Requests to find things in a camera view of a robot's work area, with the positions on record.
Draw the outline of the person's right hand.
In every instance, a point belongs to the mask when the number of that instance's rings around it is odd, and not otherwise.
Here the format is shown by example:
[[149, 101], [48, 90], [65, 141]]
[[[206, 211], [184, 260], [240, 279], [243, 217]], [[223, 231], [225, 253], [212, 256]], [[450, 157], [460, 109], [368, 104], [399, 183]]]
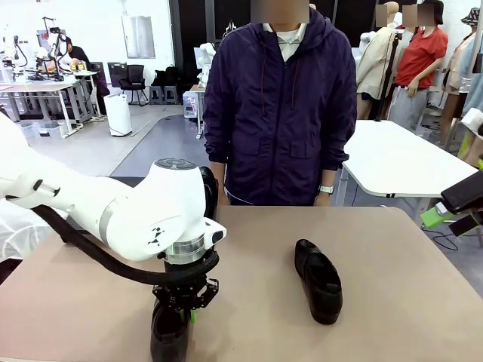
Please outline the person's right hand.
[[229, 206], [230, 201], [227, 194], [225, 193], [224, 183], [222, 178], [217, 179], [217, 185], [218, 185], [218, 204], [223, 206]]

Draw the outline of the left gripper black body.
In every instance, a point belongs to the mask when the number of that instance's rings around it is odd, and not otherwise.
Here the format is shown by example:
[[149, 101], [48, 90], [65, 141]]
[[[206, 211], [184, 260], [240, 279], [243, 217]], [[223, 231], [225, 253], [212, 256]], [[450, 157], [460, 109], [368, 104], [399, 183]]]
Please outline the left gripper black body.
[[196, 300], [207, 289], [208, 279], [205, 272], [205, 264], [204, 260], [197, 260], [183, 265], [170, 264], [164, 261], [165, 272], [170, 276], [177, 274], [189, 275], [184, 281], [176, 280], [169, 283], [169, 285], [164, 286], [164, 290], [169, 292], [170, 296], [173, 296], [176, 300]]

